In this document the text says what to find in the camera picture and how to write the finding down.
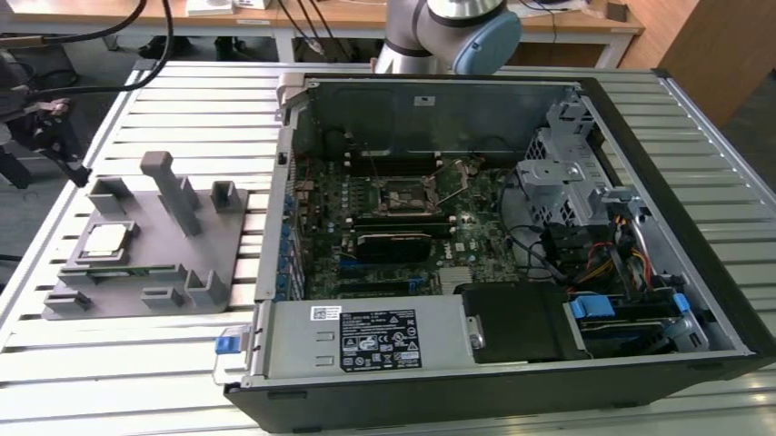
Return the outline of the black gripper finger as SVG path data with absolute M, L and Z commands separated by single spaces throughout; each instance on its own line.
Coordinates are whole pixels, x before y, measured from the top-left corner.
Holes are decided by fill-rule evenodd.
M 1 180 L 17 189 L 27 189 L 31 185 L 31 173 L 16 156 L 7 150 L 11 143 L 11 132 L 1 124 L 0 170 Z
M 91 169 L 84 166 L 84 149 L 69 123 L 68 98 L 41 102 L 33 112 L 33 150 L 60 169 L 76 187 L 85 187 Z

